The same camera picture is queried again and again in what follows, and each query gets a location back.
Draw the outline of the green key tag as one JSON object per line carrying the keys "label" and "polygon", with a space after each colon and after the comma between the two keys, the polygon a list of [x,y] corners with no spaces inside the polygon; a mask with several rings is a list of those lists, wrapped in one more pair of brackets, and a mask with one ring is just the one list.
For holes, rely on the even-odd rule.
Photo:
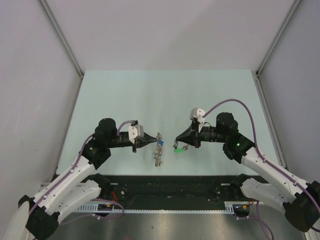
{"label": "green key tag", "polygon": [[183,148],[176,148],[176,149],[174,149],[174,152],[175,152],[175,153],[182,153],[183,151],[184,151]]}

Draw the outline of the silver disc keyring organiser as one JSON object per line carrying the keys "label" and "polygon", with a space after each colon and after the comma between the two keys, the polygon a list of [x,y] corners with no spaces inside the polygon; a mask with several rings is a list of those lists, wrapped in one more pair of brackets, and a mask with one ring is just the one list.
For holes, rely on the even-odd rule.
{"label": "silver disc keyring organiser", "polygon": [[162,138],[162,135],[160,132],[157,133],[156,135],[156,138],[157,138],[157,142],[156,142],[156,146],[155,146],[155,150],[153,151],[153,159],[154,159],[154,165],[155,167],[159,167],[163,161],[162,161],[162,155],[163,155],[163,146],[159,145],[158,144],[158,140],[162,140],[163,141],[163,138]]}

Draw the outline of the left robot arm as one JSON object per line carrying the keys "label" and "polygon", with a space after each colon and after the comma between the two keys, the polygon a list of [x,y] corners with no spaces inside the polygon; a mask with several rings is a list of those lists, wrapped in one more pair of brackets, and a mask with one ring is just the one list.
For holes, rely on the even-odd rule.
{"label": "left robot arm", "polygon": [[112,148],[131,147],[133,152],[157,139],[144,132],[137,120],[128,120],[127,131],[121,131],[112,118],[103,118],[84,141],[76,159],[49,185],[34,196],[24,195],[21,207],[28,203],[23,229],[37,240],[46,240],[62,220],[75,209],[93,199],[110,196],[108,179],[95,171],[111,157]]}

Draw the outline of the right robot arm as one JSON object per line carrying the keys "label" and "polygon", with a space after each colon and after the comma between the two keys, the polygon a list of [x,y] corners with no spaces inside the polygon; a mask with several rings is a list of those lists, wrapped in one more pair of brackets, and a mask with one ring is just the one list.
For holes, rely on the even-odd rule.
{"label": "right robot arm", "polygon": [[320,219],[320,184],[308,182],[258,153],[256,143],[242,135],[238,122],[228,112],[216,117],[215,126],[205,126],[200,117],[192,116],[190,126],[175,138],[175,142],[199,148],[203,142],[222,143],[228,159],[251,169],[266,183],[241,174],[231,188],[231,196],[261,201],[284,214],[287,221],[301,232],[313,230]]}

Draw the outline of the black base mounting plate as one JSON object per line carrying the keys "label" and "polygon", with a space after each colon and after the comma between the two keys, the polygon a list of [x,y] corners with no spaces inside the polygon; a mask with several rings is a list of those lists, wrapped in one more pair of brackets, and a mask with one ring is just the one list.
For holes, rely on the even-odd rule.
{"label": "black base mounting plate", "polygon": [[236,175],[106,175],[109,183],[100,197],[114,200],[127,211],[209,211],[225,202],[260,201],[281,209],[284,194],[261,176]]}

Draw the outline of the aluminium frame left post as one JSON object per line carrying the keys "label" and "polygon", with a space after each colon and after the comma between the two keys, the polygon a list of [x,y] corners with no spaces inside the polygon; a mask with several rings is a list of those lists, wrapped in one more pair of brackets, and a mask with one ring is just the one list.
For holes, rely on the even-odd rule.
{"label": "aluminium frame left post", "polygon": [[54,12],[52,11],[50,5],[48,4],[47,0],[37,0],[37,3],[39,4],[44,16],[46,17],[49,25],[51,26],[53,33],[55,34],[57,40],[59,41],[64,53],[66,54],[67,58],[69,59],[72,67],[76,71],[77,75],[83,79],[84,77],[84,71],[81,69],[80,64],[78,60],[76,59],[76,56],[74,54],[74,51],[72,50],[67,38],[65,37],[65,34],[63,33],[63,30],[58,23]]}

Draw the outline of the aluminium frame post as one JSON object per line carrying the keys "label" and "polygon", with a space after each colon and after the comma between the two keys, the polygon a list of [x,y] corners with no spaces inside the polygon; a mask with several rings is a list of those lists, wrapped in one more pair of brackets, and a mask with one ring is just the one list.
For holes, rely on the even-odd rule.
{"label": "aluminium frame post", "polygon": [[289,29],[293,19],[295,18],[296,14],[299,11],[299,8],[304,3],[304,0],[294,0],[286,13],[280,27],[278,28],[274,38],[271,41],[270,46],[268,47],[265,55],[263,56],[257,70],[255,71],[255,75],[257,78],[261,76],[265,67],[271,60],[272,56],[274,55],[278,45],[280,44],[282,38],[284,37],[286,31]]}
{"label": "aluminium frame post", "polygon": [[83,79],[84,77],[84,71],[81,69],[80,64],[78,60],[76,59],[76,56],[74,54],[74,51],[72,50],[67,38],[65,37],[65,34],[63,33],[63,30],[58,23],[54,12],[52,11],[50,5],[48,4],[47,0],[37,0],[37,3],[39,4],[44,16],[46,17],[49,25],[51,26],[53,33],[55,34],[57,40],[59,41],[64,53],[66,54],[67,58],[69,59],[72,67],[76,71],[77,75]]}

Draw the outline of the aluminium frame right post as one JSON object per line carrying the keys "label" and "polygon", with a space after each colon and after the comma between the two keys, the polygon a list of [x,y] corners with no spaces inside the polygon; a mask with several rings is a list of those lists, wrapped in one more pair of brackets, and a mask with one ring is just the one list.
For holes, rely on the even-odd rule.
{"label": "aluminium frame right post", "polygon": [[278,28],[274,38],[271,41],[270,46],[268,47],[265,55],[263,56],[257,70],[255,71],[255,75],[257,78],[261,76],[265,67],[271,60],[272,56],[274,55],[278,45],[280,44],[282,38],[284,37],[286,31],[289,29],[293,19],[295,18],[296,14],[299,11],[299,8],[304,3],[304,0],[294,0],[286,13],[280,27]]}

